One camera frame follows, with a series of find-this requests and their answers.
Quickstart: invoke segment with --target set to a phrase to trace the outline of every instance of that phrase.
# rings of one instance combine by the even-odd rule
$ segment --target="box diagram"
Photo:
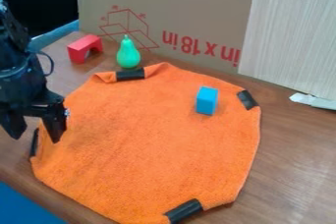
[[[138,49],[150,51],[159,45],[149,37],[149,25],[131,9],[108,12],[107,25],[99,26],[103,31],[101,37],[108,37],[120,42],[128,34]]]

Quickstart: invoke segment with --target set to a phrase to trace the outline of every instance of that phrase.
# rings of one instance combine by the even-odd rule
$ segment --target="blue cube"
[[[196,112],[213,115],[218,103],[218,89],[202,86],[196,97]]]

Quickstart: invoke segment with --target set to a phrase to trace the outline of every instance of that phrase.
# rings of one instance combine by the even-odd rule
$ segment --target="cardboard backdrop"
[[[81,30],[237,72],[252,0],[79,0]]]

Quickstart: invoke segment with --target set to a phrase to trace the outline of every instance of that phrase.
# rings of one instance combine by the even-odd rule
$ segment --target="wooden board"
[[[336,0],[252,0],[239,73],[336,99]]]

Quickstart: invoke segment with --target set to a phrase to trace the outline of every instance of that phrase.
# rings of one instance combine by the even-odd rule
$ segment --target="table surface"
[[[67,95],[95,72],[119,71],[118,45],[104,41],[104,53],[83,65],[71,64],[66,46],[82,37],[74,32],[44,48],[56,68],[48,87]],[[43,68],[48,63],[40,56]],[[238,75],[223,74],[149,52],[144,66],[167,61],[248,89],[262,110],[261,141],[236,202],[203,212],[183,223],[336,223],[336,113],[291,102],[293,91]],[[37,120],[12,140],[0,129],[0,181],[33,199],[69,223],[114,223],[37,181],[28,161]]]

